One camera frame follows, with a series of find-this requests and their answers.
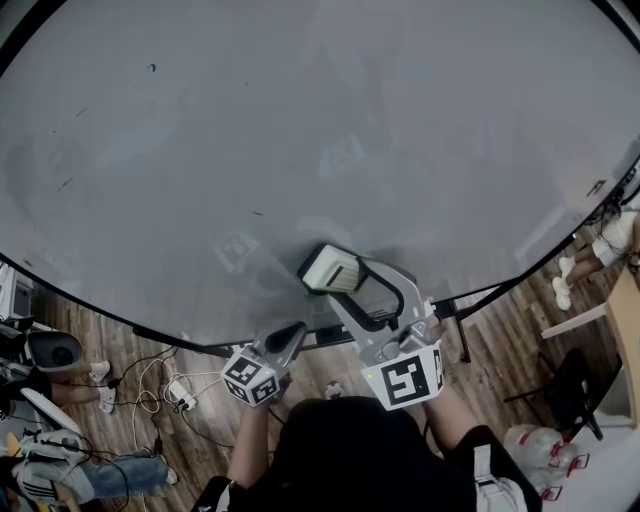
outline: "fiducial marker cube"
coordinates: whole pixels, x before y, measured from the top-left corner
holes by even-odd
[[[222,370],[227,390],[238,400],[255,407],[280,391],[275,371],[242,352],[233,354]]]
[[[434,345],[362,370],[384,408],[400,409],[431,400],[444,385],[439,340]]]

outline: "black hair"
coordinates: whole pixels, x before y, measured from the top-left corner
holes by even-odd
[[[23,460],[23,457],[0,457],[0,486],[9,488],[20,496],[22,496],[22,491],[11,474],[11,470]]]

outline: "plastic water bottle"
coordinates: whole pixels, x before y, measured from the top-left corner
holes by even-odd
[[[523,473],[543,501],[556,501],[560,497],[564,475],[546,469],[528,469]]]
[[[567,476],[574,469],[586,467],[589,456],[568,443],[560,432],[536,425],[511,427],[504,437],[504,446],[521,468],[550,469]]]

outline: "white cable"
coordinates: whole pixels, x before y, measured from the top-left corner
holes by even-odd
[[[172,405],[175,405],[177,400],[171,400],[171,398],[167,397],[167,390],[169,389],[169,387],[171,386],[171,384],[178,380],[178,379],[182,379],[184,378],[188,384],[188,388],[187,388],[187,392],[191,393],[191,381],[187,378],[187,377],[196,377],[196,376],[200,376],[200,375],[213,375],[213,374],[220,374],[221,372],[202,372],[202,373],[178,373],[178,372],[174,372],[173,369],[171,368],[171,366],[169,366],[169,364],[164,360],[164,359],[154,359],[153,361],[151,361],[147,367],[144,369],[144,371],[142,372],[142,374],[140,375],[140,379],[138,380],[138,396],[135,400],[135,403],[133,404],[133,413],[131,416],[131,425],[132,425],[132,429],[133,429],[133,444],[136,447],[136,450],[138,450],[138,439],[137,439],[137,434],[136,434],[136,410],[138,407],[138,404],[148,413],[150,414],[155,414],[157,412],[160,411],[160,399],[158,397],[156,397],[151,391],[149,391],[148,389],[143,389],[142,388],[142,379],[144,378],[144,374],[147,373],[147,370],[149,370],[149,368],[151,368],[155,363],[160,362],[162,364],[164,364],[168,369],[169,369],[169,375],[170,375],[170,379],[169,382],[164,386],[164,389],[162,391],[162,399],[164,399],[165,402],[170,403]],[[222,379],[218,379],[215,382],[212,382],[211,384],[208,384],[207,386],[204,387],[204,389],[201,389],[200,391],[198,391],[198,393],[196,393],[196,395],[194,395],[193,398],[200,396],[202,393],[204,393],[207,389],[209,389],[211,386],[213,386],[214,384],[217,384],[218,382],[221,382]],[[145,395],[149,395],[153,400],[155,400],[155,410],[149,409],[146,405],[144,405],[144,402],[142,401],[142,397]]]
[[[222,379],[218,379],[214,382],[212,382],[211,384],[207,384],[203,389],[201,389],[200,391],[198,391],[195,395],[193,395],[193,398],[196,398],[198,396],[200,396],[202,393],[204,393],[207,389],[209,389],[211,386],[213,386],[214,384],[217,384],[218,382],[222,382]]]

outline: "white shoe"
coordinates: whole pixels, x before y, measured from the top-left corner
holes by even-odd
[[[91,380],[95,383],[100,383],[104,380],[107,374],[111,371],[111,365],[109,361],[102,361],[101,363],[91,363]]]
[[[558,266],[560,267],[560,272],[562,272],[562,279],[566,279],[573,270],[573,267],[576,266],[576,259],[573,256],[570,258],[560,258]]]
[[[571,307],[571,288],[561,277],[554,277],[551,281],[553,291],[556,292],[556,304],[562,311],[567,311]]]
[[[175,485],[178,483],[178,475],[173,468],[170,468],[169,466],[167,466],[167,483],[169,485]]]
[[[105,414],[111,414],[115,409],[116,389],[108,387],[98,388],[100,392],[100,410]]]
[[[335,400],[336,398],[341,398],[343,395],[344,389],[342,389],[342,385],[336,380],[332,380],[327,384],[327,387],[324,388],[325,400]]]
[[[167,464],[167,458],[162,455],[161,453],[156,455],[157,457],[160,457],[162,459],[162,462],[164,462],[165,466],[167,466],[167,480],[166,482],[169,485],[175,485],[178,483],[178,475],[176,474],[175,470],[169,466],[169,464]]]

